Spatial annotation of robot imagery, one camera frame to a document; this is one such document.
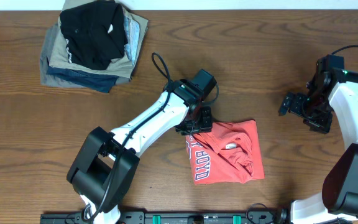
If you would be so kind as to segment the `coral red t-shirt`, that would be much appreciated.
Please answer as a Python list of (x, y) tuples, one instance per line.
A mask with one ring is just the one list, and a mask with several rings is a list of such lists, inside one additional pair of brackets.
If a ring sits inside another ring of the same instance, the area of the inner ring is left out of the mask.
[(195, 185), (265, 178), (254, 120), (214, 122), (210, 132), (186, 137), (186, 151)]

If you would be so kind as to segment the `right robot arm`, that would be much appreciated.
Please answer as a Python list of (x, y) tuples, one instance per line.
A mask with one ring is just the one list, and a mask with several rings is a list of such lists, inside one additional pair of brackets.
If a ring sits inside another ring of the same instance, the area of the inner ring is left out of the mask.
[(344, 58), (328, 54), (316, 62), (309, 92), (287, 93), (279, 115), (302, 118), (311, 131), (327, 134), (336, 117), (344, 154), (326, 176), (322, 190), (295, 200), (289, 223), (351, 223), (358, 221), (358, 72), (345, 69)]

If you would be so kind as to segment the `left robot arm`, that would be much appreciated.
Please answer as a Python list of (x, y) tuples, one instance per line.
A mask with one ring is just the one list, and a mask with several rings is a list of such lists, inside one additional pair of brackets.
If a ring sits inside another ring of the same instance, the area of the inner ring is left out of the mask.
[(85, 202), (75, 220), (117, 223), (118, 205), (128, 192), (141, 155), (166, 131), (182, 136), (208, 133), (213, 122), (205, 102), (217, 81), (201, 69), (191, 80), (168, 81), (159, 99), (127, 124), (93, 129), (83, 142), (67, 181)]

